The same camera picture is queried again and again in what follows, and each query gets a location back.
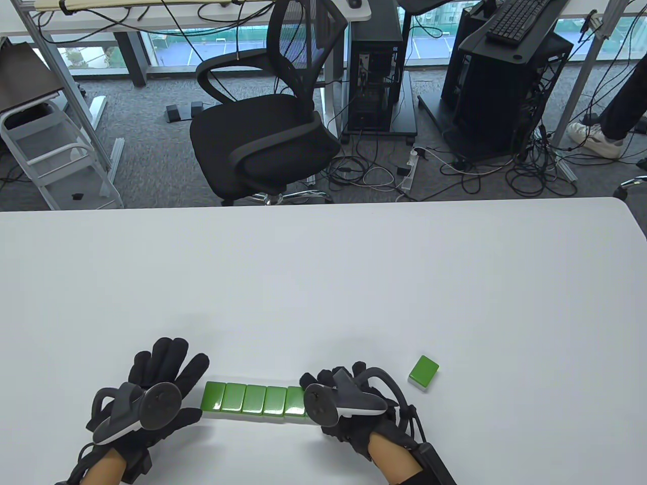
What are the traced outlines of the person's left hand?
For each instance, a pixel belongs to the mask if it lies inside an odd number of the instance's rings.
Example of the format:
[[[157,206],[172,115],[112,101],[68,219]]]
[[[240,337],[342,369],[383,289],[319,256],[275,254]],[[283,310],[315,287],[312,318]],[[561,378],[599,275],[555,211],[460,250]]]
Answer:
[[[160,382],[171,382],[180,390],[183,398],[196,386],[208,370],[210,360],[204,353],[196,354],[184,363],[188,342],[183,338],[163,337],[153,345],[152,351],[141,351],[134,357],[127,381],[148,390]],[[148,452],[148,448],[180,430],[199,422],[203,412],[196,407],[185,407],[165,427],[159,430],[137,430],[113,443],[113,449],[127,462],[134,461]]]

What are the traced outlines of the person's right hand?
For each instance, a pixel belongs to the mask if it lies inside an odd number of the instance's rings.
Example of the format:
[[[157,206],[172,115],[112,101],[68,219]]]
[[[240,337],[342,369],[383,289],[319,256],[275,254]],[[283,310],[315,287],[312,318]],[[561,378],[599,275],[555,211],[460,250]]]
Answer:
[[[365,459],[372,460],[369,439],[374,433],[408,451],[419,447],[413,430],[418,412],[385,370],[355,362],[351,370],[305,373],[299,385],[307,417]]]

